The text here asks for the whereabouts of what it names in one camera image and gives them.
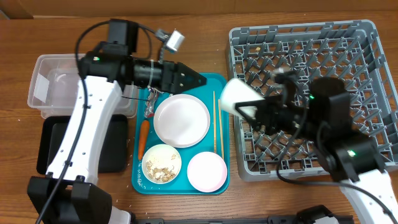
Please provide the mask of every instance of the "white cup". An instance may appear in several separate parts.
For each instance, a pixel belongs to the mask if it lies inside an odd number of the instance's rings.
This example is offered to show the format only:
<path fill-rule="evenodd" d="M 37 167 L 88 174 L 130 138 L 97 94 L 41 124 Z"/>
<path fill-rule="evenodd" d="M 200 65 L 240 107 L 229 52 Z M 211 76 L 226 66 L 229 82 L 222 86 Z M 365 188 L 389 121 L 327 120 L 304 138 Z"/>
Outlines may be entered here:
<path fill-rule="evenodd" d="M 226 84 L 220 97 L 221 109 L 241 118 L 242 115 L 235 110 L 235 104 L 257 100 L 263 100 L 263 97 L 238 78 L 233 78 Z M 256 114 L 255 108 L 255 106 L 245 106 L 241 109 L 253 118 Z"/>

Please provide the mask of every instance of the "gray basket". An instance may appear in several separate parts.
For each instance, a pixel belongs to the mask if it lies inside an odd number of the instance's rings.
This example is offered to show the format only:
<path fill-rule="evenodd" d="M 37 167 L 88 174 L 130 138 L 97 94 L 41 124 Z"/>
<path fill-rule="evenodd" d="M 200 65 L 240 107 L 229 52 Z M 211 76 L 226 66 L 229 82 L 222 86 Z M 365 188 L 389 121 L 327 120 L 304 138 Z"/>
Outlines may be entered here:
<path fill-rule="evenodd" d="M 397 92 L 376 26 L 368 20 L 240 27 L 229 32 L 229 78 L 240 78 L 263 96 L 279 94 L 270 71 L 298 70 L 298 84 L 318 77 L 338 77 L 351 93 L 351 115 L 360 131 L 373 137 L 387 170 L 398 169 Z M 301 101 L 295 97 L 296 105 Z M 239 176 L 245 181 L 277 179 L 277 157 L 290 136 L 255 133 L 234 117 Z M 298 178 L 327 174 L 312 151 L 312 142 L 295 140 L 280 173 Z"/>

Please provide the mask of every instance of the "pink plate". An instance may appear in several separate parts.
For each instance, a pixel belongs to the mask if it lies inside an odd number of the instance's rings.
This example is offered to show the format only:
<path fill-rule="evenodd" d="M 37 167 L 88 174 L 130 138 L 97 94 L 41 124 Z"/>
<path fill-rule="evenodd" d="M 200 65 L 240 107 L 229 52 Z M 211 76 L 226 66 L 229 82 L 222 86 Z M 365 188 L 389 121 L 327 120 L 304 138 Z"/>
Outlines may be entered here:
<path fill-rule="evenodd" d="M 227 168 L 224 160 L 213 152 L 201 152 L 188 164 L 188 180 L 201 192 L 214 192 L 226 180 Z"/>
<path fill-rule="evenodd" d="M 173 147 L 190 147 L 200 142 L 210 127 L 210 114 L 198 98 L 178 94 L 164 100 L 154 116 L 155 132 Z"/>

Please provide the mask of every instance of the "white label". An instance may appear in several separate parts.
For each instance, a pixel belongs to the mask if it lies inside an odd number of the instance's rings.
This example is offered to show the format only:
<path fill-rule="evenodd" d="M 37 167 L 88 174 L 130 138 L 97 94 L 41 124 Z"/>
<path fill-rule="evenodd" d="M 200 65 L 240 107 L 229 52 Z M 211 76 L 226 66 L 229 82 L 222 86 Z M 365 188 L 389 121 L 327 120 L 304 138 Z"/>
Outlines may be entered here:
<path fill-rule="evenodd" d="M 50 82 L 44 78 L 41 74 L 37 76 L 35 91 L 33 92 L 33 96 L 45 103 L 47 99 L 47 91 L 49 90 Z"/>

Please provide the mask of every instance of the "robotic arm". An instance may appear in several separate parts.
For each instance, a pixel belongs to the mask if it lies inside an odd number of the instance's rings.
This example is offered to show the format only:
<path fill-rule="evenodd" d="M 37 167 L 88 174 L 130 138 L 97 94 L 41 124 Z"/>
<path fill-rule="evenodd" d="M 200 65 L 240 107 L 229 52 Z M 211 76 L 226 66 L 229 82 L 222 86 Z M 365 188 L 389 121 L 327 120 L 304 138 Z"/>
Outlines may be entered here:
<path fill-rule="evenodd" d="M 206 85 L 205 77 L 182 63 L 132 57 L 142 25 L 117 19 L 103 24 L 109 24 L 108 40 L 78 61 L 78 96 L 60 149 L 46 176 L 31 177 L 28 185 L 30 200 L 40 213 L 37 223 L 41 219 L 44 224 L 133 223 L 132 214 L 113 207 L 111 196 L 95 185 L 106 130 L 124 87 L 151 87 L 178 94 Z M 172 51 L 177 51 L 183 40 L 176 30 L 163 37 L 166 48 Z"/>
<path fill-rule="evenodd" d="M 361 223 L 392 223 L 394 217 L 398 217 L 398 204 L 389 174 L 372 138 L 351 127 L 350 96 L 344 83 L 328 77 L 314 80 L 310 84 L 309 107 L 305 109 L 294 104 L 296 89 L 300 94 L 294 71 L 279 70 L 274 74 L 274 81 L 284 88 L 283 94 L 236 103 L 235 110 L 254 130 L 262 129 L 268 135 L 281 130 L 294 135 L 298 130 L 298 138 L 314 142 L 320 165 L 334 181 L 312 182 L 311 185 L 340 186 Z M 246 106 L 256 107 L 254 117 L 244 112 Z M 307 116 L 304 115 L 305 110 L 308 110 Z M 274 159 L 281 158 L 282 153 Z M 306 185 L 297 180 L 289 182 Z"/>

